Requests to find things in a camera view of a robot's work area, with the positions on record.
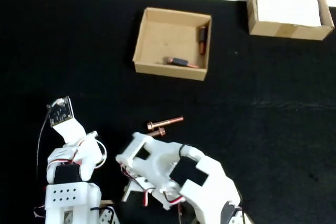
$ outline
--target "cardboard box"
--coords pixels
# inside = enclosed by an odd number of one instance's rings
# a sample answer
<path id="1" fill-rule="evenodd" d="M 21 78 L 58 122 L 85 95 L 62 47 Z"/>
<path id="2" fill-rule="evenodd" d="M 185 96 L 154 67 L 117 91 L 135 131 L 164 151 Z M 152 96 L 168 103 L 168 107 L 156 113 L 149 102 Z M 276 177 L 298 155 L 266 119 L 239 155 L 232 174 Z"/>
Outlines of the cardboard box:
<path id="1" fill-rule="evenodd" d="M 203 81 L 209 61 L 210 15 L 146 8 L 133 62 L 136 72 Z M 205 55 L 199 53 L 198 28 L 208 27 Z M 167 64 L 168 57 L 187 60 L 200 68 Z"/>
<path id="2" fill-rule="evenodd" d="M 260 21 L 258 18 L 257 0 L 248 0 L 247 11 L 249 33 L 251 35 L 272 37 L 323 40 L 334 30 L 334 23 L 332 21 L 326 0 L 317 1 L 321 25 L 304 26 L 297 24 Z"/>

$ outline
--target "black fabric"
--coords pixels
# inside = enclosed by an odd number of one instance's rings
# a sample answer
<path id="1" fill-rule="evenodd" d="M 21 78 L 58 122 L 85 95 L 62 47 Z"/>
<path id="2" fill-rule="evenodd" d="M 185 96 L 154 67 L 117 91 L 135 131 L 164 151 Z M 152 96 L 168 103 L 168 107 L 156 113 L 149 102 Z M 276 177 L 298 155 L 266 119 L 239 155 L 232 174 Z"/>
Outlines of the black fabric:
<path id="1" fill-rule="evenodd" d="M 92 177 L 103 199 L 119 203 L 127 179 L 114 157 L 131 133 L 146 132 L 146 121 L 183 115 L 162 140 L 219 160 L 256 224 L 334 223 L 336 33 L 323 42 L 250 36 L 243 2 L 0 3 L 1 223 L 30 220 L 33 206 L 43 204 L 37 188 L 46 185 L 46 158 L 62 139 L 46 127 L 37 185 L 38 132 L 46 104 L 66 95 L 77 120 L 97 130 L 108 149 L 107 163 Z M 131 59 L 147 6 L 212 15 L 204 82 L 135 73 Z M 331 13 L 335 18 L 336 9 Z M 118 204 L 122 223 L 177 223 L 175 208 L 165 211 L 151 197 L 143 208 L 141 200 L 134 194 Z"/>

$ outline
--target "copper screw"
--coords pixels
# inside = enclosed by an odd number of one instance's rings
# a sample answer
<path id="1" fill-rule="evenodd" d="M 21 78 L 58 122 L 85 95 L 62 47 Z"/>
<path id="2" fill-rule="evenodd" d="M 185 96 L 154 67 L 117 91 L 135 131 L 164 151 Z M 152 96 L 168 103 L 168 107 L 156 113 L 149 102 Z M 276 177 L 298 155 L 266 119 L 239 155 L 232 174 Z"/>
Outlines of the copper screw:
<path id="1" fill-rule="evenodd" d="M 173 119 L 169 119 L 169 120 L 165 120 L 165 121 L 161 121 L 161 122 L 157 122 L 157 123 L 149 122 L 147 124 L 147 128 L 148 128 L 149 131 L 153 131 L 156 127 L 161 127 L 161 126 L 165 126 L 165 125 L 168 125 L 168 124 L 177 123 L 177 122 L 180 122 L 180 121 L 183 121 L 183 120 L 184 120 L 183 116 L 179 116 L 177 118 L 173 118 Z"/>
<path id="2" fill-rule="evenodd" d="M 157 131 L 147 133 L 146 135 L 155 137 L 155 136 L 164 136 L 165 134 L 166 134 L 166 131 L 164 130 L 164 128 L 159 127 Z"/>

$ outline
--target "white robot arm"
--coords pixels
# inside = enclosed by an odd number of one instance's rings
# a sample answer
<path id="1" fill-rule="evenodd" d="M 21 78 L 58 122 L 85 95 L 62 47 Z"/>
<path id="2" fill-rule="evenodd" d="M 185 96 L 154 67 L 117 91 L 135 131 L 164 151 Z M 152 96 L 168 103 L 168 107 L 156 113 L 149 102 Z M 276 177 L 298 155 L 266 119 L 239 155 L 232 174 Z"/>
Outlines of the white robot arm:
<path id="1" fill-rule="evenodd" d="M 73 115 L 69 97 L 57 99 L 49 109 L 51 127 L 64 138 L 65 145 L 48 157 L 45 223 L 119 224 L 113 207 L 99 207 L 100 188 L 87 182 L 107 158 L 106 148 L 96 139 L 98 133 L 86 134 Z"/>
<path id="2" fill-rule="evenodd" d="M 143 151 L 146 157 L 140 156 Z M 239 192 L 220 162 L 194 147 L 134 133 L 116 160 L 131 179 L 123 201 L 133 190 L 145 191 L 167 210 L 187 201 L 201 224 L 252 223 L 239 207 Z"/>

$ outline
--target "wire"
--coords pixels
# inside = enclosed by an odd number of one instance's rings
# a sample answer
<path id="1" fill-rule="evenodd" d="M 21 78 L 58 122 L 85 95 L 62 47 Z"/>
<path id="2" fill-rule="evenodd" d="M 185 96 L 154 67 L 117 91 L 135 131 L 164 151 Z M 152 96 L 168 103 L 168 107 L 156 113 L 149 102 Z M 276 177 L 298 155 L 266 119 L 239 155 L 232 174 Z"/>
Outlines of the wire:
<path id="1" fill-rule="evenodd" d="M 112 223 L 112 220 L 113 220 L 113 217 L 114 217 L 114 210 L 112 208 L 110 208 L 109 206 L 106 206 L 106 207 L 91 207 L 90 208 L 90 211 L 93 211 L 93 210 L 109 210 L 112 212 L 112 216 L 111 216 L 111 219 L 109 220 L 109 224 Z"/>
<path id="2" fill-rule="evenodd" d="M 47 111 L 47 114 L 46 114 L 46 117 L 44 118 L 44 121 L 43 121 L 43 124 L 42 124 L 42 127 L 40 129 L 40 132 L 38 134 L 38 140 L 37 140 L 37 146 L 36 146 L 36 183 L 38 183 L 38 157 L 39 157 L 39 152 L 40 152 L 40 143 L 41 143 L 41 137 L 42 137 L 42 132 L 43 132 L 43 129 L 44 127 L 46 126 L 46 123 L 48 121 L 48 118 L 52 112 L 52 109 L 53 107 L 57 104 L 57 103 L 62 103 L 64 102 L 64 99 L 63 98 L 59 98 L 59 99 L 56 99 L 54 102 L 52 102 L 52 104 L 50 106 L 48 106 L 48 111 Z"/>
<path id="3" fill-rule="evenodd" d="M 39 208 L 42 208 L 42 207 L 44 207 L 44 205 L 42 205 L 40 207 L 34 207 L 33 213 L 34 213 L 35 218 L 45 218 L 45 216 L 42 216 L 42 215 L 39 215 L 39 214 L 36 213 L 36 209 L 39 209 Z"/>
<path id="4" fill-rule="evenodd" d="M 146 189 L 134 178 L 132 177 L 126 170 L 125 168 L 122 166 L 122 164 L 120 165 L 120 169 L 121 169 L 121 172 L 123 173 L 123 175 L 125 175 L 127 178 L 131 179 L 132 181 L 134 181 L 138 186 L 141 187 L 141 189 L 143 191 L 146 191 Z"/>
<path id="5" fill-rule="evenodd" d="M 179 196 L 179 197 L 177 197 L 176 199 L 169 200 L 169 199 L 167 198 L 167 194 L 166 194 L 165 191 L 163 192 L 163 195 L 164 195 L 164 198 L 165 198 L 170 204 L 177 204 L 177 203 L 181 202 L 181 201 L 184 199 L 183 196 Z"/>
<path id="6" fill-rule="evenodd" d="M 241 206 L 241 207 L 238 207 L 237 209 L 240 210 L 240 211 L 242 211 L 241 216 L 242 216 L 242 218 L 243 218 L 243 224 L 246 224 L 246 222 L 245 222 L 245 212 L 244 212 L 244 209 L 243 209 L 243 196 L 242 196 L 242 194 L 240 193 L 239 190 L 238 190 L 238 194 L 239 194 L 239 197 L 240 197 L 240 201 L 241 201 L 241 203 L 242 203 L 242 206 Z"/>
<path id="7" fill-rule="evenodd" d="M 177 204 L 177 214 L 178 214 L 178 224 L 183 224 L 183 220 L 182 220 L 182 207 L 181 207 L 181 203 L 179 202 L 178 204 Z"/>
<path id="8" fill-rule="evenodd" d="M 143 199 L 142 199 L 142 205 L 144 207 L 148 206 L 148 191 L 150 189 L 155 189 L 155 187 L 150 187 L 148 189 L 146 189 L 144 192 L 143 192 Z"/>
<path id="9" fill-rule="evenodd" d="M 97 140 L 97 139 L 96 139 L 96 141 L 97 141 L 97 143 L 100 144 L 101 147 L 103 147 L 103 149 L 104 149 L 104 153 L 102 154 L 102 158 L 101 158 L 101 163 L 99 163 L 99 165 L 97 165 L 97 166 L 95 167 L 95 169 L 98 169 L 98 168 L 102 167 L 103 164 L 105 164 L 105 162 L 106 162 L 106 159 L 107 159 L 107 150 L 106 150 L 105 145 L 103 145 L 103 143 L 102 143 L 101 141 L 99 141 L 99 140 Z"/>
<path id="10" fill-rule="evenodd" d="M 241 213 L 241 215 L 242 215 L 242 217 L 243 217 L 243 224 L 246 224 L 246 223 L 245 223 L 245 212 L 244 212 L 243 208 L 242 208 L 242 213 Z"/>
<path id="11" fill-rule="evenodd" d="M 41 136 L 42 136 L 43 129 L 46 126 L 46 123 L 48 121 L 49 115 L 51 113 L 51 108 L 52 107 L 50 107 L 47 111 L 46 117 L 44 118 L 42 127 L 40 129 L 40 133 L 38 135 L 38 141 L 37 141 L 37 147 L 36 147 L 36 181 L 38 181 L 38 156 L 39 156 L 39 152 L 40 152 Z"/>
<path id="12" fill-rule="evenodd" d="M 182 155 L 181 155 L 181 150 L 182 150 L 183 147 L 185 147 L 185 146 L 186 146 L 186 144 L 182 144 L 181 147 L 180 147 L 180 149 L 178 149 L 178 152 L 179 152 L 179 153 L 178 153 L 178 154 L 179 154 L 178 156 L 179 156 L 180 158 L 182 157 Z"/>

